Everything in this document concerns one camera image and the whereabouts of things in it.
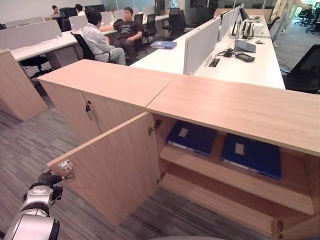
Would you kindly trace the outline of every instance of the open cabinet door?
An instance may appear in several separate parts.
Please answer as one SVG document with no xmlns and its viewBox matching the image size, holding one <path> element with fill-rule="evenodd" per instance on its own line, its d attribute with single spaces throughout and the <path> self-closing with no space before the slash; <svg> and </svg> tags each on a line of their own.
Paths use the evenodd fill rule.
<svg viewBox="0 0 320 240">
<path fill-rule="evenodd" d="M 58 175 L 70 160 L 75 179 L 67 182 L 77 193 L 118 225 L 157 188 L 160 178 L 155 134 L 149 112 L 95 137 L 48 163 Z"/>
</svg>

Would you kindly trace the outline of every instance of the man in black shirt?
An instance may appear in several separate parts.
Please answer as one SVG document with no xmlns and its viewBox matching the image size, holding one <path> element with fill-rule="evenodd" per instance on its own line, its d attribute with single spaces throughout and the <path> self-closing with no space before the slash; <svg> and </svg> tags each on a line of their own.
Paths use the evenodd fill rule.
<svg viewBox="0 0 320 240">
<path fill-rule="evenodd" d="M 124 8 L 124 21 L 118 20 L 113 26 L 100 27 L 101 32 L 117 30 L 120 32 L 118 40 L 113 43 L 116 48 L 123 48 L 128 54 L 131 63 L 137 61 L 135 40 L 142 38 L 142 26 L 133 20 L 134 10 L 127 6 Z"/>
</svg>

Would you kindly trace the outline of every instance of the black office chair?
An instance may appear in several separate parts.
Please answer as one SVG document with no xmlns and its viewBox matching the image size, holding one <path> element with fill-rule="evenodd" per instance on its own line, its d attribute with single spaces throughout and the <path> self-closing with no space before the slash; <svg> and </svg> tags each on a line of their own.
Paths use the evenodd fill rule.
<svg viewBox="0 0 320 240">
<path fill-rule="evenodd" d="M 83 52 L 83 59 L 96 60 L 97 55 L 108 54 L 108 61 L 107 62 L 108 63 L 115 63 L 114 61 L 110 61 L 110 52 L 106 51 L 106 52 L 102 52 L 102 53 L 94 55 L 94 53 L 91 51 L 90 47 L 88 46 L 88 44 L 86 43 L 86 41 L 84 40 L 84 38 L 80 34 L 76 34 L 73 32 L 70 32 L 70 33 L 72 36 L 74 36 L 74 38 L 76 39 L 76 41 L 80 45 L 82 52 Z"/>
<path fill-rule="evenodd" d="M 152 37 L 158 33 L 156 29 L 156 14 L 149 14 L 146 20 L 146 28 L 144 29 L 144 37 L 149 44 L 149 37 Z"/>
<path fill-rule="evenodd" d="M 314 44 L 295 67 L 288 71 L 280 68 L 285 89 L 304 93 L 320 93 L 320 44 Z"/>
<path fill-rule="evenodd" d="M 277 16 L 275 19 L 273 19 L 271 23 L 268 23 L 268 24 L 267 24 L 267 27 L 268 27 L 268 30 L 269 30 L 269 31 L 270 31 L 270 29 L 272 28 L 272 26 L 275 24 L 275 22 L 276 22 L 278 19 L 280 19 L 279 16 Z"/>
<path fill-rule="evenodd" d="M 169 21 L 171 25 L 170 37 L 166 38 L 166 41 L 173 41 L 174 39 L 182 36 L 184 34 L 184 27 L 181 23 L 180 14 L 169 14 Z"/>
<path fill-rule="evenodd" d="M 180 7 L 171 7 L 169 14 L 178 14 L 180 11 Z"/>
<path fill-rule="evenodd" d="M 137 21 L 141 26 L 143 26 L 144 14 L 136 14 L 134 15 L 134 20 Z M 142 28 L 142 36 L 145 35 L 144 28 Z M 142 38 L 135 40 L 135 51 L 138 52 L 139 50 L 143 50 L 146 54 L 148 53 L 147 50 L 144 48 L 142 43 Z"/>
<path fill-rule="evenodd" d="M 261 9 L 262 8 L 262 3 L 257 3 L 252 5 L 253 9 Z"/>
<path fill-rule="evenodd" d="M 33 78 L 37 78 L 41 75 L 50 73 L 53 70 L 52 68 L 47 69 L 47 70 L 42 70 L 41 65 L 45 64 L 47 62 L 48 62 L 48 59 L 45 56 L 35 56 L 35 57 L 28 58 L 26 60 L 20 61 L 20 64 L 26 68 L 27 67 L 37 67 L 38 68 L 39 71 L 30 77 L 30 79 L 33 79 Z"/>
</svg>

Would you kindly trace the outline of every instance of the computer monitor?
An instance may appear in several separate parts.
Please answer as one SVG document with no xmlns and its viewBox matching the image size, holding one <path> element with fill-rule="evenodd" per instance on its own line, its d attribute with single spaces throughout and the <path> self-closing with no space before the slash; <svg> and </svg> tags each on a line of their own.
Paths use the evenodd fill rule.
<svg viewBox="0 0 320 240">
<path fill-rule="evenodd" d="M 85 8 L 85 10 L 88 10 L 88 9 L 96 9 L 96 10 L 98 10 L 100 13 L 106 11 L 105 5 L 103 5 L 103 4 L 99 4 L 99 5 L 88 5 L 88 6 L 84 6 L 84 8 Z"/>
<path fill-rule="evenodd" d="M 66 18 L 78 16 L 77 10 L 75 7 L 63 7 L 59 9 L 60 13 L 63 13 Z"/>
</svg>

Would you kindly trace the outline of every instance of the black hair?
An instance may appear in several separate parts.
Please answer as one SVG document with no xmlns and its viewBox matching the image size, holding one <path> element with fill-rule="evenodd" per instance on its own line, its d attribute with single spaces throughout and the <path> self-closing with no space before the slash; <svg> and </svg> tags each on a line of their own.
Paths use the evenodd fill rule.
<svg viewBox="0 0 320 240">
<path fill-rule="evenodd" d="M 101 13 L 96 9 L 90 9 L 85 11 L 86 18 L 88 19 L 88 23 L 97 25 L 98 22 L 102 21 Z"/>
<path fill-rule="evenodd" d="M 80 5 L 80 4 L 77 3 L 77 4 L 75 5 L 75 8 L 76 8 L 79 12 L 81 12 L 84 7 L 83 7 L 82 5 Z"/>
<path fill-rule="evenodd" d="M 134 10 L 129 6 L 126 6 L 123 10 L 124 11 L 129 11 L 131 14 L 134 14 Z"/>
</svg>

